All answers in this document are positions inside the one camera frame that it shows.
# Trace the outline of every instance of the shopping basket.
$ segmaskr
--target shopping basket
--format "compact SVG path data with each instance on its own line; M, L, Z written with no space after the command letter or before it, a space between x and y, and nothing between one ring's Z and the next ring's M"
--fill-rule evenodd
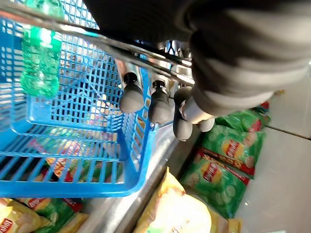
M98 28L82 0L62 4L67 21ZM114 59L63 35L58 94L31 97L19 80L23 25L0 20L0 197L119 197L139 190L155 135L147 119L147 71L141 70L144 107L122 114Z

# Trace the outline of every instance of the plastic bottle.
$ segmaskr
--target plastic bottle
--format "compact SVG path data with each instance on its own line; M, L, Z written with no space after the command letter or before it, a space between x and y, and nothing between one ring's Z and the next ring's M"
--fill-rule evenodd
M46 15L64 18L60 0L26 0L25 5ZM20 83L26 93L47 98L56 95L59 87L57 73L61 49L60 33L24 25L24 71Z

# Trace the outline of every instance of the white floor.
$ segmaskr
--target white floor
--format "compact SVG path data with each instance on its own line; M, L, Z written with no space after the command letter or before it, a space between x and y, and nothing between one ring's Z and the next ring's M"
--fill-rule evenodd
M311 137L311 76L270 100L271 126Z
M255 179L236 213L242 233L310 233L311 141L266 131Z

